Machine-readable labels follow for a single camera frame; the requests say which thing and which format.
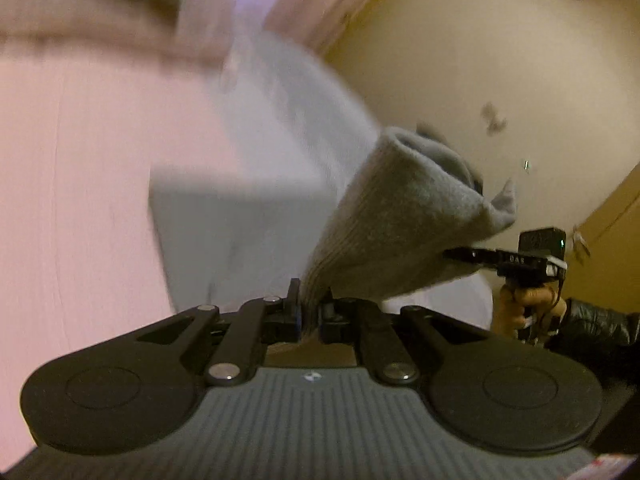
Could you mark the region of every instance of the pink bedsheet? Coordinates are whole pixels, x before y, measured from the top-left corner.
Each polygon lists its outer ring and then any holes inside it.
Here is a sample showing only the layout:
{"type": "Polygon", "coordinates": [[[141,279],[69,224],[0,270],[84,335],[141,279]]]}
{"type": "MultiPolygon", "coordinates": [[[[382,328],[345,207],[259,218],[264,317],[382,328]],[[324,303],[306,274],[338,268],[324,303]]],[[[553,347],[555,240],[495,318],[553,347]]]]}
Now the pink bedsheet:
{"type": "Polygon", "coordinates": [[[207,84],[82,48],[0,56],[0,470],[33,445],[31,371],[171,314],[151,166],[242,173],[207,84]]]}

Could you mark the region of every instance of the bed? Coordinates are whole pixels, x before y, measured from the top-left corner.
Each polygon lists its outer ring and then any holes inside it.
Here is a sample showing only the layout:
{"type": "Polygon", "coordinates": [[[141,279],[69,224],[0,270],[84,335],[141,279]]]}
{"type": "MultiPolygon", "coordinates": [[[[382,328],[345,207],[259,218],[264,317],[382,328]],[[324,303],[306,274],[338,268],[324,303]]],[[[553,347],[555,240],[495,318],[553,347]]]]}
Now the bed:
{"type": "Polygon", "coordinates": [[[1,49],[0,470],[33,446],[18,409],[30,372],[172,314],[154,168],[337,203],[380,128],[317,59],[248,28],[220,66],[96,41],[1,49]]]}

